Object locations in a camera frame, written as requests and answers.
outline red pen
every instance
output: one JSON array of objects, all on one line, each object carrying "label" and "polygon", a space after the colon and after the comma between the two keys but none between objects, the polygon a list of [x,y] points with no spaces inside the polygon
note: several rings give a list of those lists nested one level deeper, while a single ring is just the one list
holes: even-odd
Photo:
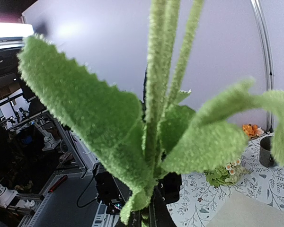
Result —
[{"label": "red pen", "polygon": [[47,193],[54,192],[64,181],[67,180],[67,175],[63,175],[51,188]]}]

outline daisy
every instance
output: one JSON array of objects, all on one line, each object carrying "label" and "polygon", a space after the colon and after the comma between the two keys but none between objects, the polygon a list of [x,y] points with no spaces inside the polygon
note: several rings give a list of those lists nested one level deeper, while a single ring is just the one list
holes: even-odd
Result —
[{"label": "daisy", "polygon": [[238,158],[238,159],[236,160],[236,164],[237,164],[237,165],[240,165],[240,164],[241,164],[241,159]]},{"label": "daisy", "polygon": [[227,164],[227,165],[225,166],[225,168],[226,168],[227,170],[230,170],[230,169],[231,169],[231,165],[230,165],[230,164]]},{"label": "daisy", "polygon": [[235,175],[236,171],[235,171],[234,169],[230,169],[230,170],[229,170],[229,173],[230,173],[231,175]]}]

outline artificial plant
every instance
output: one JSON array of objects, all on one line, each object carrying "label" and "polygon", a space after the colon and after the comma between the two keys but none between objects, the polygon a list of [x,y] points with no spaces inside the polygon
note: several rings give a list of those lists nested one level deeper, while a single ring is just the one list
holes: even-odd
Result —
[{"label": "artificial plant", "polygon": [[19,54],[22,79],[41,102],[84,140],[107,171],[132,190],[121,210],[124,223],[131,211],[149,205],[154,186],[167,173],[215,169],[240,156],[248,138],[241,128],[226,122],[237,112],[264,108],[279,117],[272,154],[284,165],[283,91],[252,95],[249,79],[206,102],[198,112],[179,105],[189,95],[180,91],[181,81],[203,4],[204,0],[194,0],[166,95],[180,0],[151,3],[146,123],[135,94],[99,81],[95,73],[68,60],[40,36],[28,37]]}]

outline flower bouquet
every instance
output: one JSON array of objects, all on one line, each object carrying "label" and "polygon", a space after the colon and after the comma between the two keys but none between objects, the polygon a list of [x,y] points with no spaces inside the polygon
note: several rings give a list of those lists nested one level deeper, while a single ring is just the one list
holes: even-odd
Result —
[{"label": "flower bouquet", "polygon": [[241,166],[241,159],[228,163],[226,166],[220,166],[212,171],[205,171],[206,180],[212,186],[233,185],[241,178],[243,174],[249,174],[249,171]]}]

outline table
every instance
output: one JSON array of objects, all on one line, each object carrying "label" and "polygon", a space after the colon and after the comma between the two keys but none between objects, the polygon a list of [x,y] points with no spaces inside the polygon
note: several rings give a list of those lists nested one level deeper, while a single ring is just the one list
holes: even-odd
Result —
[{"label": "table", "polygon": [[214,188],[204,174],[182,175],[180,200],[168,205],[178,227],[205,227],[234,191],[284,211],[284,167],[266,168],[260,164],[262,138],[248,143],[242,155],[242,166],[251,174],[242,176],[234,186]]}]

